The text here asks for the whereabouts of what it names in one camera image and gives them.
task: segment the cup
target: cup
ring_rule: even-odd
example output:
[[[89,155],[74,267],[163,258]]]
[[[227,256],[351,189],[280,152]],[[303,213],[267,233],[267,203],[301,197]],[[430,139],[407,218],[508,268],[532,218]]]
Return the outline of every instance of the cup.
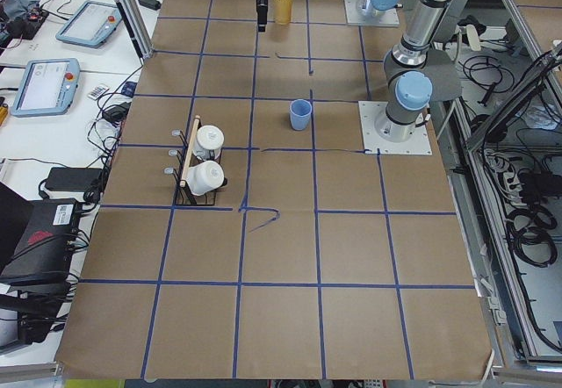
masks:
[[[275,23],[287,25],[291,23],[292,0],[275,0]]]
[[[195,136],[193,155],[203,161],[219,158],[224,142],[225,135],[217,126],[201,126]]]
[[[305,130],[308,122],[310,122],[312,112],[313,107],[308,101],[302,99],[291,101],[289,116],[292,128],[295,131]]]
[[[225,182],[225,173],[217,162],[202,162],[197,166],[189,167],[186,181],[191,193],[199,197],[222,186]]]

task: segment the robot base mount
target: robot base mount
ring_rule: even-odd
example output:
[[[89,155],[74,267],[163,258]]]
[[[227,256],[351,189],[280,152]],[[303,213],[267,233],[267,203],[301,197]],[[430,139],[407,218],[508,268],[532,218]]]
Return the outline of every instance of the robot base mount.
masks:
[[[381,11],[377,15],[365,16],[357,8],[359,0],[343,0],[348,25],[379,26],[381,28],[398,28],[400,20],[395,9]]]
[[[367,154],[403,154],[403,155],[432,155],[429,144],[428,131],[425,126],[414,127],[412,135],[403,142],[391,142],[383,138],[375,127],[377,118],[385,114],[387,102],[360,101],[361,130],[363,144]]]

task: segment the mug rack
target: mug rack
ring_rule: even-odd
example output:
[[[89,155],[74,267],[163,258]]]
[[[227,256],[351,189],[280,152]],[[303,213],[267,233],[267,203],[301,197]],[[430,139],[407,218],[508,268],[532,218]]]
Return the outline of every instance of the mug rack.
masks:
[[[174,199],[174,205],[214,206],[216,203],[217,190],[220,188],[211,190],[205,195],[196,196],[191,192],[190,185],[187,183],[187,175],[190,167],[197,166],[202,162],[193,154],[195,138],[197,136],[197,131],[201,126],[201,117],[198,115],[195,116],[195,119],[193,119],[189,139],[187,139],[184,132],[180,130],[172,131],[172,136],[179,138],[182,142],[181,150],[171,149],[168,152],[169,156],[176,157],[178,163],[177,168],[168,167],[164,170],[165,174],[172,175],[176,181],[176,197]],[[218,159],[213,160],[220,164],[221,158],[222,155]]]

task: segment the yellow cup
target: yellow cup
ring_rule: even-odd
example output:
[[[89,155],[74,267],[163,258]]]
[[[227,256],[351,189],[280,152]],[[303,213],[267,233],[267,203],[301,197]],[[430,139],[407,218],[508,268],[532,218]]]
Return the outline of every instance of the yellow cup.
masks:
[[[291,23],[292,0],[275,0],[275,23],[287,25]]]

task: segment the white table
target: white table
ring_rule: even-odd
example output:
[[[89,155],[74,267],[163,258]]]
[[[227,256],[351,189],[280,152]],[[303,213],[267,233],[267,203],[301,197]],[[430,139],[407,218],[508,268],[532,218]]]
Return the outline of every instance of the white table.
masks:
[[[72,0],[64,6],[62,12],[73,12],[86,0]],[[112,3],[112,0],[95,0]],[[53,0],[45,5],[49,11],[56,11],[66,0]],[[142,6],[140,14],[145,22],[149,35],[152,35],[158,11],[152,11]],[[129,74],[141,65],[133,43],[129,38],[123,23],[119,24],[116,32],[100,48],[88,48],[62,43],[54,36],[62,27],[64,21],[53,15],[47,18],[33,40],[24,40],[13,49],[5,50],[0,56],[0,64],[24,66],[35,59],[63,59],[77,58],[81,70],[90,72]]]
[[[0,74],[0,88],[18,87],[23,75],[22,69],[5,69]],[[86,94],[98,83],[105,83],[112,90],[127,77],[118,74],[84,73],[80,74],[78,89],[73,104],[67,113],[61,116],[44,116],[36,118],[15,118],[9,116],[0,126],[0,158],[34,157],[44,161],[60,162],[72,167],[84,167],[93,162],[99,152],[87,140],[86,134],[98,108],[95,101]],[[0,91],[11,104],[15,92]],[[116,96],[112,103],[128,98]],[[10,162],[2,182],[26,199],[39,199],[38,183],[47,177],[53,165],[40,162]],[[78,197],[77,193],[57,192],[57,198]],[[80,228],[90,232],[94,214],[81,220]],[[82,269],[84,253],[73,256],[70,270],[77,274]],[[61,341],[61,332],[51,333],[42,343],[26,346],[6,355],[0,355],[0,366],[49,363]]]

